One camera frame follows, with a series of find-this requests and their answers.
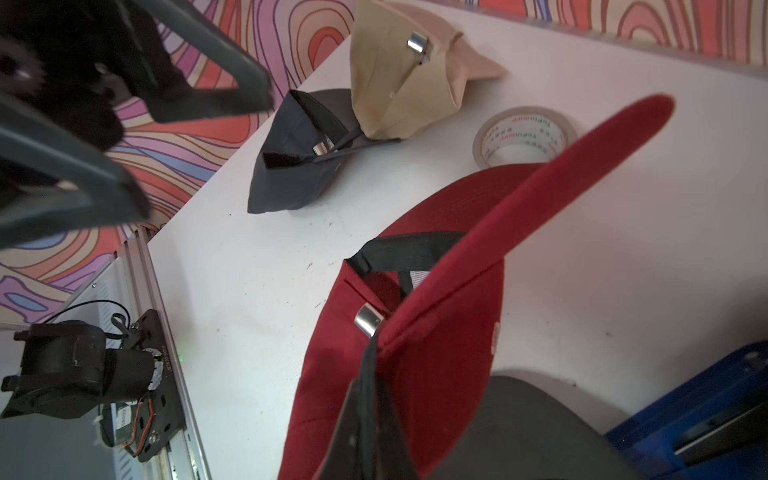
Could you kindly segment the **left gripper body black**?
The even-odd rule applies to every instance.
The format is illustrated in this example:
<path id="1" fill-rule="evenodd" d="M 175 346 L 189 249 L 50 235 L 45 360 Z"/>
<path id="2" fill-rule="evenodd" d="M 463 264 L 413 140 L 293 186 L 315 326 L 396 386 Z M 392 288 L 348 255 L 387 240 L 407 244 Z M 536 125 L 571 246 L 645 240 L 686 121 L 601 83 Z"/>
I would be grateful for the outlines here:
<path id="1" fill-rule="evenodd" d="M 136 1 L 4 1 L 1 134 L 59 129 L 109 150 L 116 106 L 138 93 L 132 67 L 155 19 Z"/>

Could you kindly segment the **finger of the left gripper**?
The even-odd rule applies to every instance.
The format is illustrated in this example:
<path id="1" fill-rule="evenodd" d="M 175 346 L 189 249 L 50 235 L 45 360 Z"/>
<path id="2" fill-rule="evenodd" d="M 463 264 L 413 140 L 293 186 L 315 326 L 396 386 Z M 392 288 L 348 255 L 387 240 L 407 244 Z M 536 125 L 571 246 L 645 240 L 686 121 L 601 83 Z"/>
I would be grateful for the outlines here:
<path id="1" fill-rule="evenodd" d="M 158 123 L 264 113 L 268 70 L 247 51 L 241 1 L 130 1 L 148 80 L 140 98 Z"/>
<path id="2" fill-rule="evenodd" d="M 135 178 L 28 104 L 1 97 L 1 246 L 145 221 Z"/>

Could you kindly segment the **dark red cap front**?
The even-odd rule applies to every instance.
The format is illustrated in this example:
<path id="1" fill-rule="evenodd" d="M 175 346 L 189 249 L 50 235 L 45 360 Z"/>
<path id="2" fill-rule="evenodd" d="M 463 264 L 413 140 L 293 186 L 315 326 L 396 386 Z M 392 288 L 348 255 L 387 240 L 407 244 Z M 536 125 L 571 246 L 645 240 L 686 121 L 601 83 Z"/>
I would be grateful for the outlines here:
<path id="1" fill-rule="evenodd" d="M 439 190 L 343 261 L 310 339 L 279 477 L 317 479 L 352 381 L 362 479 L 375 479 L 376 382 L 388 386 L 420 479 L 451 452 L 491 376 L 505 258 L 651 140 L 657 94 L 547 163 L 489 168 Z"/>

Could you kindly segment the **dark grey cap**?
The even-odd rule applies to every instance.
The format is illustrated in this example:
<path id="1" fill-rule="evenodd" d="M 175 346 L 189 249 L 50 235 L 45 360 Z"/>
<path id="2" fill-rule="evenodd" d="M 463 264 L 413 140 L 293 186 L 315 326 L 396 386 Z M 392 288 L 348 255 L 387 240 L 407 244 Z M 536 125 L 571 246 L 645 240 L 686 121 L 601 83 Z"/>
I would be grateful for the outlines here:
<path id="1" fill-rule="evenodd" d="M 393 142 L 364 134 L 349 89 L 291 90 L 272 116 L 256 158 L 247 212 L 304 208 L 326 190 L 350 156 Z"/>
<path id="2" fill-rule="evenodd" d="M 493 376 L 432 479 L 641 479 L 601 434 L 543 390 Z"/>

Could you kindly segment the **beige cap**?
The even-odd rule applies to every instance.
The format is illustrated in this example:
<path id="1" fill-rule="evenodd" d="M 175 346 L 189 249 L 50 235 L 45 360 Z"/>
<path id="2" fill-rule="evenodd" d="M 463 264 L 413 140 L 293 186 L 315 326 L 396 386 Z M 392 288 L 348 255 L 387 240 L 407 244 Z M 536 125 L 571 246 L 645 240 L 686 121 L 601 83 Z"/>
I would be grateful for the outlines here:
<path id="1" fill-rule="evenodd" d="M 405 140 L 456 114 L 468 82 L 506 69 L 442 17 L 412 4 L 360 1 L 350 41 L 355 116 L 371 140 Z"/>

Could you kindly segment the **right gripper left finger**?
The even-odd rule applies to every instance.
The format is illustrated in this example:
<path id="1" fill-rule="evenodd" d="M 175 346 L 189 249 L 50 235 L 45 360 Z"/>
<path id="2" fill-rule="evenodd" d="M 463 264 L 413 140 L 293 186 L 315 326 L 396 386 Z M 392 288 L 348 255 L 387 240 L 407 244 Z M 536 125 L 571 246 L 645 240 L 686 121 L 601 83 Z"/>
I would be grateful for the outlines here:
<path id="1" fill-rule="evenodd" d="M 363 478 L 360 454 L 359 381 L 350 383 L 338 421 L 325 457 L 318 471 L 318 480 L 358 480 Z"/>

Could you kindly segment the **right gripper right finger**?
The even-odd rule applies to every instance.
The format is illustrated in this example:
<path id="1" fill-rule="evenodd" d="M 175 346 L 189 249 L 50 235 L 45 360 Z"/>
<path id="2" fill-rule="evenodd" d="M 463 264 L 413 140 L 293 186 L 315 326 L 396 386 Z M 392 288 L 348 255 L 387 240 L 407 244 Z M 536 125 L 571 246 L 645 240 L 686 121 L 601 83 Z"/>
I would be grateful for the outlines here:
<path id="1" fill-rule="evenodd" d="M 375 479 L 419 480 L 392 394 L 376 382 Z"/>

